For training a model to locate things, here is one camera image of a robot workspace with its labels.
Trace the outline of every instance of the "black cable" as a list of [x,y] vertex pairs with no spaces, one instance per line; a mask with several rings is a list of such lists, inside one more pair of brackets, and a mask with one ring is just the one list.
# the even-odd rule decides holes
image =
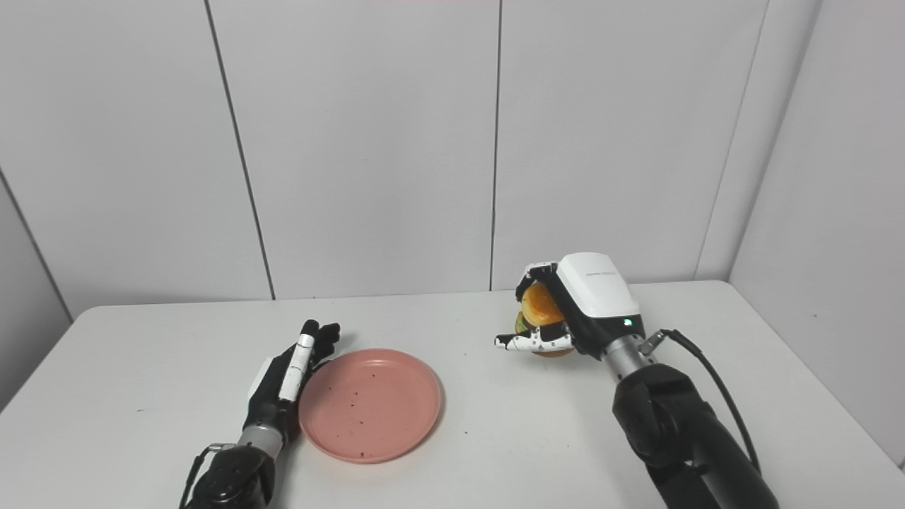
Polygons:
[[678,330],[673,329],[672,331],[667,331],[666,329],[661,329],[664,335],[666,335],[671,340],[679,343],[685,350],[687,350],[691,355],[695,356],[700,360],[700,363],[704,365],[704,369],[710,374],[710,377],[713,378],[713,383],[717,384],[717,389],[719,389],[719,393],[723,395],[723,399],[726,400],[726,406],[729,407],[729,412],[732,414],[732,418],[736,421],[736,426],[738,426],[738,432],[741,434],[742,441],[745,442],[745,449],[748,450],[748,458],[751,460],[751,465],[760,473],[760,462],[757,461],[757,452],[754,450],[754,443],[751,442],[751,435],[748,433],[748,427],[745,426],[745,420],[741,418],[741,414],[738,412],[738,407],[736,407],[735,401],[732,399],[732,395],[729,394],[729,389],[726,388],[726,384],[723,383],[723,379],[719,377],[716,368],[713,367],[713,364],[710,364],[710,361],[707,360],[707,357],[704,356],[704,352],[698,348],[698,345],[694,344],[690,339],[686,338],[684,334],[679,332]]
[[201,470],[201,465],[205,462],[205,456],[207,453],[211,452],[211,447],[205,447],[205,450],[201,451],[201,454],[195,456],[195,461],[192,462],[192,467],[188,469],[188,478],[186,479],[186,489],[182,492],[182,498],[179,500],[179,509],[186,508],[186,502],[188,502],[188,494],[192,491],[192,485],[195,483],[195,478],[198,476],[198,470]]

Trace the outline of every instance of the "white table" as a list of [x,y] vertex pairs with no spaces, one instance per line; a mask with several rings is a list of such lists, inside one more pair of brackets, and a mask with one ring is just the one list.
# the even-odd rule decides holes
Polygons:
[[[649,331],[680,329],[717,366],[784,508],[905,506],[905,475],[731,286],[633,291]],[[517,309],[511,292],[94,308],[0,414],[0,504],[175,508],[194,455],[238,437],[262,359],[316,318],[343,325],[341,351],[427,362],[444,411],[420,447],[381,465],[301,440],[271,507],[663,507],[610,412],[603,363],[493,348]],[[695,359],[670,343],[658,357],[735,432]]]

